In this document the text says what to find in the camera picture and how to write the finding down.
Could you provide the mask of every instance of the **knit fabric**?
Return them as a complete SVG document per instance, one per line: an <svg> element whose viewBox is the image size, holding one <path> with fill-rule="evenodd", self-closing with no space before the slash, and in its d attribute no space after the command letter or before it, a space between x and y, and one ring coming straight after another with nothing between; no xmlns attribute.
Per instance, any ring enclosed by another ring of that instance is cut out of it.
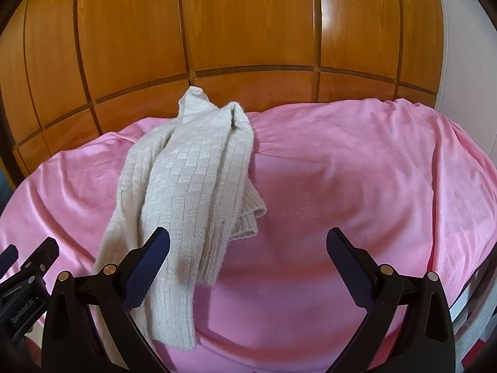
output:
<svg viewBox="0 0 497 373"><path fill-rule="evenodd" d="M215 283L228 241L255 235L255 219L266 207L248 178L253 130L241 106L231 102L219 109L197 87L179 104L177 118L129 150L94 271L119 264L158 226L166 228L171 250L132 316L150 344L155 339L192 350L195 285ZM119 361L99 320L104 345Z"/></svg>

